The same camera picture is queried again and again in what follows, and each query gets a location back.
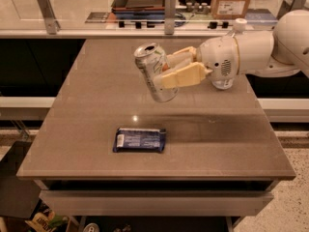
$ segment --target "table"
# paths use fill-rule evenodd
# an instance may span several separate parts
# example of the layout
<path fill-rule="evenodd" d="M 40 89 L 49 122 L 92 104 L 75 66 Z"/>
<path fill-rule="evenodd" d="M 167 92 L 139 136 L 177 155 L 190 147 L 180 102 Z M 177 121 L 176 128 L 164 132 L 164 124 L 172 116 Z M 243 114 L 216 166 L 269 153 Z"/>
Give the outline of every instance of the table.
<path fill-rule="evenodd" d="M 246 77 L 158 103 L 134 65 L 140 44 L 203 40 L 87 40 L 17 176 L 68 216 L 255 216 L 295 172 Z M 167 129 L 163 153 L 113 153 L 120 127 Z"/>

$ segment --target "glass panel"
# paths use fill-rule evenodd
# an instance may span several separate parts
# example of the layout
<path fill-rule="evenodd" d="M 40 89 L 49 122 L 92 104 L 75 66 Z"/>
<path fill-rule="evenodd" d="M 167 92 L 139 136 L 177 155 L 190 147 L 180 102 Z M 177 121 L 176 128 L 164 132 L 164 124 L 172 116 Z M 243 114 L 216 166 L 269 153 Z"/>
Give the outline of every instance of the glass panel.
<path fill-rule="evenodd" d="M 119 35 L 146 33 L 164 35 L 164 7 L 159 2 L 163 0 L 125 0 L 126 4 L 115 4 L 116 0 L 49 0 L 52 11 L 60 25 L 61 34 L 109 34 Z M 260 0 L 251 0 L 250 7 L 259 7 Z M 200 4 L 199 9 L 192 5 L 180 6 L 177 0 L 175 15 L 175 32 L 194 36 L 199 32 L 211 35 L 226 34 L 232 29 L 233 20 L 214 20 L 210 8 Z M 46 26 L 38 0 L 1 0 L 0 30 L 40 30 L 45 33 Z M 267 23 L 257 16 L 250 30 L 271 29 L 276 23 L 268 19 Z"/>

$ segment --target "aluminum can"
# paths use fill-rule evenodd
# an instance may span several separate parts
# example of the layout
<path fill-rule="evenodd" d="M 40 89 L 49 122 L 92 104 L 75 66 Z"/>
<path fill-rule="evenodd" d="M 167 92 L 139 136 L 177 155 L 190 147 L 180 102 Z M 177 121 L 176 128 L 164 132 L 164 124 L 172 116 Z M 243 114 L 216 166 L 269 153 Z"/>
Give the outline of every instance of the aluminum can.
<path fill-rule="evenodd" d="M 135 64 L 141 71 L 156 102 L 168 102 L 173 99 L 178 88 L 160 89 L 154 85 L 155 76 L 169 69 L 167 56 L 164 49 L 158 43 L 144 43 L 134 52 Z"/>
<path fill-rule="evenodd" d="M 98 225 L 96 223 L 89 223 L 83 230 L 83 232 L 99 232 Z"/>

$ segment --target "cable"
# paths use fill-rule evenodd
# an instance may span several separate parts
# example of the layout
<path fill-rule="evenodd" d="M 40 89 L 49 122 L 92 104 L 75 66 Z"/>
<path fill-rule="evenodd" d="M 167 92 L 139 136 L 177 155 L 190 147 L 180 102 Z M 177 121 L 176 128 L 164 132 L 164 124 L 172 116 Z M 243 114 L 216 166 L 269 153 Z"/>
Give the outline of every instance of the cable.
<path fill-rule="evenodd" d="M 192 13 L 191 17 L 187 19 L 182 13 L 175 13 L 175 18 L 178 20 L 178 21 L 175 21 L 175 27 L 184 26 L 194 16 L 195 16 L 195 13 Z"/>

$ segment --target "floor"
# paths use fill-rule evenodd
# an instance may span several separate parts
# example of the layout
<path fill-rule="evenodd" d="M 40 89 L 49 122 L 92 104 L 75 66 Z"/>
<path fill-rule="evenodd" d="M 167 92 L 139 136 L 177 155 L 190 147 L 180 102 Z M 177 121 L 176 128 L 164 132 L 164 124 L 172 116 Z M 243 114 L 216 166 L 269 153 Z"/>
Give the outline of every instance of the floor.
<path fill-rule="evenodd" d="M 0 130 L 0 159 L 16 140 L 33 140 L 37 130 L 30 130 L 30 138 L 17 130 Z M 235 228 L 236 232 L 306 232 L 309 231 L 309 130 L 275 131 L 287 157 L 296 172 L 290 182 L 281 182 L 273 191 L 272 200 L 257 216 L 246 217 Z M 0 232 L 17 232 L 10 226 Z"/>

